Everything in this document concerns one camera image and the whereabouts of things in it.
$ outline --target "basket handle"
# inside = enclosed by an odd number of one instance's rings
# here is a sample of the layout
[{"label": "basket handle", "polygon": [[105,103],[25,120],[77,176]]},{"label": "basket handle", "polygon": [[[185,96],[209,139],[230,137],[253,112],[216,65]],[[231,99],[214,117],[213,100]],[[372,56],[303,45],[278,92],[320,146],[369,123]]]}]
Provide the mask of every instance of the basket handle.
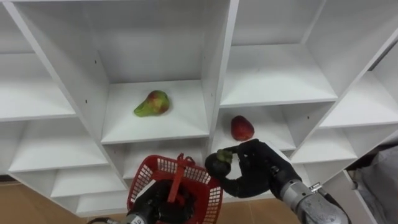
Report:
[{"label": "basket handle", "polygon": [[175,197],[177,196],[178,193],[178,187],[180,186],[181,179],[184,175],[185,168],[187,166],[194,166],[195,161],[192,159],[192,157],[187,156],[184,159],[184,153],[181,153],[177,157],[177,171],[174,175],[174,180],[173,180],[173,185],[172,188],[170,189],[169,197],[167,199],[167,202],[173,203],[175,201]]}]

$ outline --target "vertical divider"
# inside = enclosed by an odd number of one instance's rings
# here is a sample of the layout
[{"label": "vertical divider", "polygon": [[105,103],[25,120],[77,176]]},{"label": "vertical divider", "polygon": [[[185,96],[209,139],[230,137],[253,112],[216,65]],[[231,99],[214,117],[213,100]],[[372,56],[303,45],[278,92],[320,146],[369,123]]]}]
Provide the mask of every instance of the vertical divider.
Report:
[{"label": "vertical divider", "polygon": [[204,18],[209,21],[205,23],[208,27],[204,35],[201,83],[210,138],[202,152],[203,161],[213,144],[239,0],[205,2]]},{"label": "vertical divider", "polygon": [[109,81],[98,53],[93,47],[82,3],[4,2],[3,4],[76,111],[112,170],[127,188],[123,174],[118,171],[100,142]]}]

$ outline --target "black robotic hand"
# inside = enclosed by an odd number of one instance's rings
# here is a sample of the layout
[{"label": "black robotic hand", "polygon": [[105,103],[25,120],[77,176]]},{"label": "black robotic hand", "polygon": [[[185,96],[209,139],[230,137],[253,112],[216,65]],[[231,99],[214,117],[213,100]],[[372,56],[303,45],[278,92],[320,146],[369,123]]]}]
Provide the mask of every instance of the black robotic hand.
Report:
[{"label": "black robotic hand", "polygon": [[280,157],[266,143],[253,139],[240,144],[239,148],[242,148],[245,154],[252,154],[252,158],[260,160],[259,163],[266,167],[264,174],[267,176],[269,188],[276,198],[281,199],[280,191],[289,181],[302,181],[293,166]]},{"label": "black robotic hand", "polygon": [[[292,165],[280,157],[266,143],[253,139],[238,146],[222,149],[224,155],[210,155],[206,159],[208,173],[220,181],[221,188],[234,197],[253,197],[268,190],[280,198],[282,187],[290,180],[301,180]],[[237,153],[242,176],[236,180],[226,178],[230,170],[228,152]]]}]

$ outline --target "robotic arm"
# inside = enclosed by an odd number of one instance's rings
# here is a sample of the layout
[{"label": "robotic arm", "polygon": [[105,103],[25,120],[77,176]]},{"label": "robotic arm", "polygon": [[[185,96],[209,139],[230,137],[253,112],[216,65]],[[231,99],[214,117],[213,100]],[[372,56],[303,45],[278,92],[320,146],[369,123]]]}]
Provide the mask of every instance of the robotic arm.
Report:
[{"label": "robotic arm", "polygon": [[[242,177],[229,180],[225,169],[230,168],[228,163],[234,153],[238,154]],[[277,199],[290,207],[301,223],[351,223],[347,214],[320,184],[308,188],[289,162],[258,139],[209,156],[206,169],[212,177],[220,180],[221,188],[235,197],[252,197],[271,190]]]}]

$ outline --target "white shelving unit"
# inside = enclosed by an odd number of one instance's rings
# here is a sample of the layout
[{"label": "white shelving unit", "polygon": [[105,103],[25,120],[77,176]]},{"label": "white shelving unit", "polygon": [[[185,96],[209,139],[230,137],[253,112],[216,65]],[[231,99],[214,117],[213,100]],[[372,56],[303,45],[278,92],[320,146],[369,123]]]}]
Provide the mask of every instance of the white shelving unit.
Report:
[{"label": "white shelving unit", "polygon": [[239,144],[237,115],[308,185],[398,130],[396,1],[0,1],[0,172],[81,217],[125,212],[151,154]]}]

